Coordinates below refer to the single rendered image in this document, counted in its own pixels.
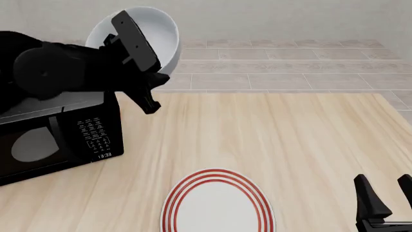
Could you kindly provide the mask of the white plate with red rings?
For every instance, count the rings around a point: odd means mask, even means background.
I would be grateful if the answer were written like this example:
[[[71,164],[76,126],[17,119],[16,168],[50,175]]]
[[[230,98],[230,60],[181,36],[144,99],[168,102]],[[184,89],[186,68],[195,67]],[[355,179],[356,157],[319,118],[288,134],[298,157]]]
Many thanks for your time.
[[[160,232],[277,232],[269,199],[248,177],[230,169],[199,169],[170,190]]]

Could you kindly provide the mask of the white bowl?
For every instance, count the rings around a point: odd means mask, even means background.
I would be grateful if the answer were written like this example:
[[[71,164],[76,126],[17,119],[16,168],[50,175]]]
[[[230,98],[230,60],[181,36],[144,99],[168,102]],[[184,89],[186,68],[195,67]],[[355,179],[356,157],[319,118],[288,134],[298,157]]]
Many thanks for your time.
[[[139,26],[147,42],[152,46],[161,64],[158,71],[171,75],[178,65],[181,54],[180,34],[175,21],[160,9],[148,6],[137,6],[125,9],[128,15]],[[115,11],[101,20],[90,32],[85,46],[98,48],[104,43],[108,34],[116,35],[111,20],[121,11]]]

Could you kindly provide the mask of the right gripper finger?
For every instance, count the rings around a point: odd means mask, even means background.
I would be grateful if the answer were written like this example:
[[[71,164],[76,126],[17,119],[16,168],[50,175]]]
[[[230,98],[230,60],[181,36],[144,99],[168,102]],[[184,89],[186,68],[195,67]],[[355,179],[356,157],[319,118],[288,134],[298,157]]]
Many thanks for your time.
[[[404,174],[399,177],[397,181],[412,209],[412,176]]]
[[[366,176],[358,174],[353,181],[357,196],[356,221],[385,223],[384,219],[391,216],[392,211],[377,196]]]

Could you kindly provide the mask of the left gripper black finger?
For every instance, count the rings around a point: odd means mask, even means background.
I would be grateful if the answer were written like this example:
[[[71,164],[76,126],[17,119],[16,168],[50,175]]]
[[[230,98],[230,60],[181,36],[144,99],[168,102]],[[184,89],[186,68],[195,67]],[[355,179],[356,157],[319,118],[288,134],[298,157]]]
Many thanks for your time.
[[[148,73],[147,84],[150,90],[166,84],[170,80],[170,76],[163,73]]]

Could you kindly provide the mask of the black flat plate on stalk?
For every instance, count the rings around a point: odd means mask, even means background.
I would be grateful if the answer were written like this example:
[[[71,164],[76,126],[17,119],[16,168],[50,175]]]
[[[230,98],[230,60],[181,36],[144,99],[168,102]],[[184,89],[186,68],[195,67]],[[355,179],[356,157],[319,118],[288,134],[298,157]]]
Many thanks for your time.
[[[115,15],[111,24],[117,34],[109,34],[104,39],[104,47],[116,60],[138,73],[156,73],[160,70],[158,56],[126,11]]]

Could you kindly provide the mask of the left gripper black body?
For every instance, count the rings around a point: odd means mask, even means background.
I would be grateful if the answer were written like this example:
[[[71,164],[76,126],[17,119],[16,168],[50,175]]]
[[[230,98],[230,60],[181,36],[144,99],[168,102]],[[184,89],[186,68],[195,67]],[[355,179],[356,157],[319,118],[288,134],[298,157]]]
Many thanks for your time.
[[[137,104],[146,115],[153,114],[161,105],[153,99],[151,87],[147,82],[131,82],[127,85],[126,95]]]

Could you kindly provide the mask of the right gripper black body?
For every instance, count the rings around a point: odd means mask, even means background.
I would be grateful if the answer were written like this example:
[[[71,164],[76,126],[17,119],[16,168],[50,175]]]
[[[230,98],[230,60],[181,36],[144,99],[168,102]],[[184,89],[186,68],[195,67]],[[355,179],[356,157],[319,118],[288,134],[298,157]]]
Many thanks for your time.
[[[412,232],[412,222],[386,222],[384,218],[357,217],[358,232]]]

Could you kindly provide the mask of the black microwave oven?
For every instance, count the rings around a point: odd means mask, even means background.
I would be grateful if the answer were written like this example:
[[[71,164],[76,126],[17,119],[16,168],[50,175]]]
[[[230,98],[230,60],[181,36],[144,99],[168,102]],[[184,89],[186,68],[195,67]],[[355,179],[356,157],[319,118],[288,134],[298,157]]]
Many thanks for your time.
[[[27,98],[0,113],[0,186],[124,153],[114,92]]]

